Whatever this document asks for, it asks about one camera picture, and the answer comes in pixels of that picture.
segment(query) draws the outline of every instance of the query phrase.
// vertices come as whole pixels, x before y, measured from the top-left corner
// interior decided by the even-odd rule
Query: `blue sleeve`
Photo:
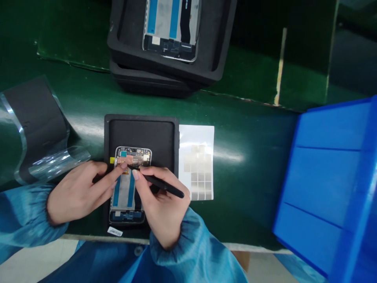
[[[168,268],[177,282],[247,282],[230,250],[208,231],[191,208],[183,218],[176,246],[165,251],[151,233],[150,250],[155,264]]]
[[[65,233],[68,223],[53,227],[46,203],[51,184],[29,185],[0,193],[0,264],[22,248],[48,244]]]

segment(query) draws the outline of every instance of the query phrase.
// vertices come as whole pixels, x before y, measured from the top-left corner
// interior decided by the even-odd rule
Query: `fingernail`
[[[132,175],[134,176],[135,181],[139,179],[139,172],[137,170],[132,170]]]

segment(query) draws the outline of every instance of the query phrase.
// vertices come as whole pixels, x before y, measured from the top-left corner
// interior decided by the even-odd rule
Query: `blue anti-static coat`
[[[68,223],[52,227],[47,220],[46,201],[52,188],[52,185],[31,185],[0,193],[0,264],[22,248],[48,244],[65,233]],[[68,262],[42,282],[247,280],[232,253],[189,208],[180,239],[172,251],[163,250],[153,233],[149,246],[84,242]]]

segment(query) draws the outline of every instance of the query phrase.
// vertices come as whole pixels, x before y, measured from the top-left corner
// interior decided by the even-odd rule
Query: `blue storage box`
[[[377,96],[300,116],[274,233],[330,282],[377,282]]]

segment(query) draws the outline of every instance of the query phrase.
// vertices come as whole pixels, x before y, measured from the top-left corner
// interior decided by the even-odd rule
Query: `small white label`
[[[152,36],[152,44],[160,45],[160,38]]]
[[[115,236],[121,237],[123,235],[122,231],[116,230],[115,228],[112,228],[111,226],[107,230],[108,233],[113,234]]]

